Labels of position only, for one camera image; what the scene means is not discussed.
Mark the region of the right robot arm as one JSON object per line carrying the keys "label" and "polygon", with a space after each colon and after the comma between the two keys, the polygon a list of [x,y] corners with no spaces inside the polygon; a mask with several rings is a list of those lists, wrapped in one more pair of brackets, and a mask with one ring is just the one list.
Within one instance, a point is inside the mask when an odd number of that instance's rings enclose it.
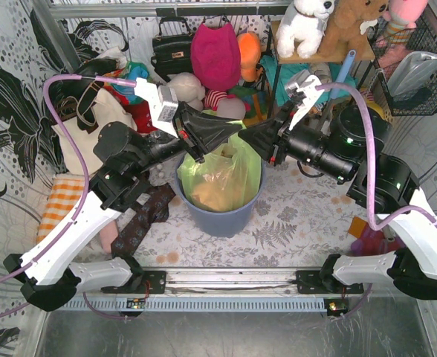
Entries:
{"label": "right robot arm", "polygon": [[275,118],[243,129],[239,137],[274,166],[291,157],[298,167],[307,165],[338,184],[349,182],[346,195],[362,208],[371,199],[379,220],[413,207],[389,224],[403,247],[363,257],[331,254],[311,279],[311,288],[341,293],[354,284],[391,283],[412,298],[437,300],[437,217],[410,167],[383,153],[390,124],[369,110],[375,141],[375,194],[370,198],[366,133],[358,106],[346,107],[331,123],[329,135],[301,123],[292,126],[292,108],[287,102]]}

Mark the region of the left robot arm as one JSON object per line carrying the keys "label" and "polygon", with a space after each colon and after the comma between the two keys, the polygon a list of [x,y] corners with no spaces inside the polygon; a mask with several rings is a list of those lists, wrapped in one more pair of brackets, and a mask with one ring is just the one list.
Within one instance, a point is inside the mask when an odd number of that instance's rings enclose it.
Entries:
{"label": "left robot arm", "polygon": [[75,263],[74,258],[142,194],[159,192],[159,207],[165,208],[172,191],[152,186],[146,174],[149,169],[183,152],[201,163],[206,154],[242,129],[238,121],[202,114],[185,103],[172,114],[171,124],[172,133],[157,130],[147,136],[119,121],[101,129],[94,154],[103,165],[87,183],[87,192],[34,248],[4,260],[10,273],[19,273],[16,279],[29,304],[51,312],[78,293],[149,290],[145,271],[129,253],[117,252],[97,263]]}

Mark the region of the green plastic trash bag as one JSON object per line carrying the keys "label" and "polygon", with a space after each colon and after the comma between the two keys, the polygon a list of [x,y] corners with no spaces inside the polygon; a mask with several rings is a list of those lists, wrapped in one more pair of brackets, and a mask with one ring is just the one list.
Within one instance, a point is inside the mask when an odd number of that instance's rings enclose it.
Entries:
{"label": "green plastic trash bag", "polygon": [[192,205],[225,213],[242,208],[256,197],[262,178],[262,159],[234,134],[206,154],[203,163],[186,154],[177,175]]}

